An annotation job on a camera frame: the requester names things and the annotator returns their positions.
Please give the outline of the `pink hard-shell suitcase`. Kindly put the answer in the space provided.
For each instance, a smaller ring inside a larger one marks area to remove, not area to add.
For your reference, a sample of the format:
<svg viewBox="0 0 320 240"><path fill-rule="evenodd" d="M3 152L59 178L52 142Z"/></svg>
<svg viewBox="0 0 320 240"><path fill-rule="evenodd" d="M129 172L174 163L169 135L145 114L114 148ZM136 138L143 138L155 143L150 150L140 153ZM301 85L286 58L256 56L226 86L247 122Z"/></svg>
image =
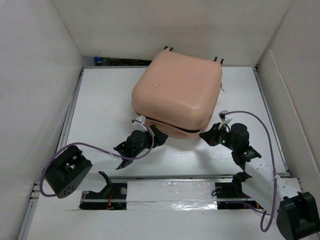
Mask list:
<svg viewBox="0 0 320 240"><path fill-rule="evenodd" d="M212 118L222 89L224 59L201 59L165 46L131 93L145 123L180 139L197 139Z"/></svg>

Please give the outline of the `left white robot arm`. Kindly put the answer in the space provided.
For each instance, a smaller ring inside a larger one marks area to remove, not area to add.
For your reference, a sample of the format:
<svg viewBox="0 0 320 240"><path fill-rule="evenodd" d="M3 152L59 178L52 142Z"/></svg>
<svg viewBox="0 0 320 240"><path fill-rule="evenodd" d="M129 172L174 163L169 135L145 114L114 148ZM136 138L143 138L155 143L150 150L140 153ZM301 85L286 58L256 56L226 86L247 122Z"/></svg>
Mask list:
<svg viewBox="0 0 320 240"><path fill-rule="evenodd" d="M113 149L117 154L83 142L70 143L58 150L43 168L40 182L40 194L47 198L63 199L77 190L86 178L93 164L88 160L78 146L85 146L107 154L109 157L121 159L116 168L121 170L135 160L146 157L152 149L162 146L168 135L161 132L154 124L141 124L143 130L134 130L127 139Z"/></svg>

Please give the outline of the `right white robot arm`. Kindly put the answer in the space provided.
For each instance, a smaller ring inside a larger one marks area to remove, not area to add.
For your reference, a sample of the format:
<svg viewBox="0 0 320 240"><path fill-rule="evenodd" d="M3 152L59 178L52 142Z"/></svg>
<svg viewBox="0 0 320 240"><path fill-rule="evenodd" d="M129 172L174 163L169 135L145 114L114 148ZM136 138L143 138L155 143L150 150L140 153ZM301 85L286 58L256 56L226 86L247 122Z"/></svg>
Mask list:
<svg viewBox="0 0 320 240"><path fill-rule="evenodd" d="M233 177L231 191L237 197L247 195L276 221L286 240L300 240L320 231L320 217L314 196L287 184L262 156L250 146L250 135L242 123L223 127L216 123L200 135L209 146L222 145L231 150L241 172Z"/></svg>

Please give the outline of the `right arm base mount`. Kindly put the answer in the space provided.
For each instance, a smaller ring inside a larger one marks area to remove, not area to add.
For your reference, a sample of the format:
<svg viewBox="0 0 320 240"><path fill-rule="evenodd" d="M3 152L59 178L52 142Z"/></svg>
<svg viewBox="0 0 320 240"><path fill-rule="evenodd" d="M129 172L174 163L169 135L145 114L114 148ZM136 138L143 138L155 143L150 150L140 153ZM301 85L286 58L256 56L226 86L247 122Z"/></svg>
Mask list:
<svg viewBox="0 0 320 240"><path fill-rule="evenodd" d="M232 177L232 181L215 183L215 189L211 192L211 196L216 197L218 210L251 209L263 212L263 208L242 191L241 184L248 178L248 174L239 172Z"/></svg>

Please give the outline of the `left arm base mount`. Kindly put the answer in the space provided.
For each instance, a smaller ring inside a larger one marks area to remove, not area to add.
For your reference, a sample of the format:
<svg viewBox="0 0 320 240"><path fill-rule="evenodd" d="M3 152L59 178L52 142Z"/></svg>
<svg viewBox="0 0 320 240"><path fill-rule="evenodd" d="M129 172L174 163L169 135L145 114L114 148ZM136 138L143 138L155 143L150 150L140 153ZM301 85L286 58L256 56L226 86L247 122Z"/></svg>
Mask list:
<svg viewBox="0 0 320 240"><path fill-rule="evenodd" d="M103 188L83 191L79 208L82 210L126 210L128 184L113 182L104 171L98 173L103 178Z"/></svg>

